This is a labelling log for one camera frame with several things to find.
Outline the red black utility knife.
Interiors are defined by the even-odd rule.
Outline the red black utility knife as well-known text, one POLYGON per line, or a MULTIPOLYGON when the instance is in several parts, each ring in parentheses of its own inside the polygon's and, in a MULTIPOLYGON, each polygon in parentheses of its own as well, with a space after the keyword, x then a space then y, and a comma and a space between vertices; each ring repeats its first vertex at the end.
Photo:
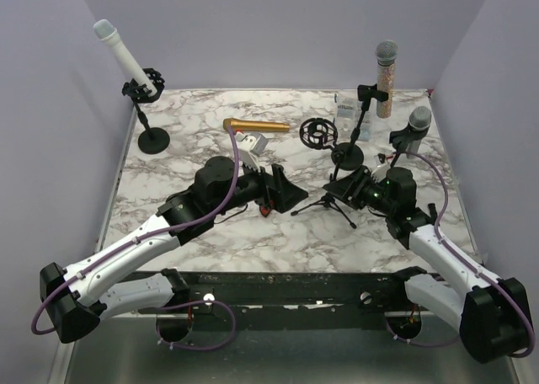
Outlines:
POLYGON ((262 217, 267 218, 273 211, 273 204, 264 204, 259 206, 259 213, 262 217))

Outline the gold microphone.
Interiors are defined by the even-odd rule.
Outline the gold microphone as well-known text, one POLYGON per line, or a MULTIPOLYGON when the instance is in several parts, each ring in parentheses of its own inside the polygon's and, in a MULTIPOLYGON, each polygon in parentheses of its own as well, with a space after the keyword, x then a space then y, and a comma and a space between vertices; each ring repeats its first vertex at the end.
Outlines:
POLYGON ((290 131, 291 126, 287 123, 257 121, 257 120, 240 120, 235 118, 226 118, 222 122, 223 129, 227 131, 254 131, 254 132, 269 132, 269 133, 286 133, 290 131))

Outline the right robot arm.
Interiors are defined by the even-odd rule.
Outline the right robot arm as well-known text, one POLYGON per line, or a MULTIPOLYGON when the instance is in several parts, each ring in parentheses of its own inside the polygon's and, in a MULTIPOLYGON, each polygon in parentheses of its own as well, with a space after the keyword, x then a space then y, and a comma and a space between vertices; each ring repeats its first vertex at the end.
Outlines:
POLYGON ((479 363, 516 357, 535 343, 525 287, 515 278, 501 279, 457 248, 440 223, 416 205, 417 184, 406 168, 390 168, 376 181, 360 167, 329 182, 324 190, 355 210, 365 207, 385 218, 390 235, 441 276, 420 273, 392 284, 389 303, 404 310, 425 307, 454 328, 468 354, 479 363))

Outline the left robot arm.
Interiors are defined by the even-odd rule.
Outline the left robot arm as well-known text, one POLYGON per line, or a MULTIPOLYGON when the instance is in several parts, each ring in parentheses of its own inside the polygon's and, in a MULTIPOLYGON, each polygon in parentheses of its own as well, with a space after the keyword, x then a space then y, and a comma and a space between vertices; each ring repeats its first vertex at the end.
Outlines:
POLYGON ((269 172, 245 170, 228 157, 210 158, 195 173, 193 184, 167 198, 134 232, 100 252, 68 266, 48 264, 40 271, 41 310, 64 344, 91 333, 115 315, 163 307, 178 312, 187 293, 177 272, 158 272, 139 281, 127 276, 156 257, 209 231, 215 218, 253 202, 280 214, 308 197, 290 182, 282 166, 269 172))

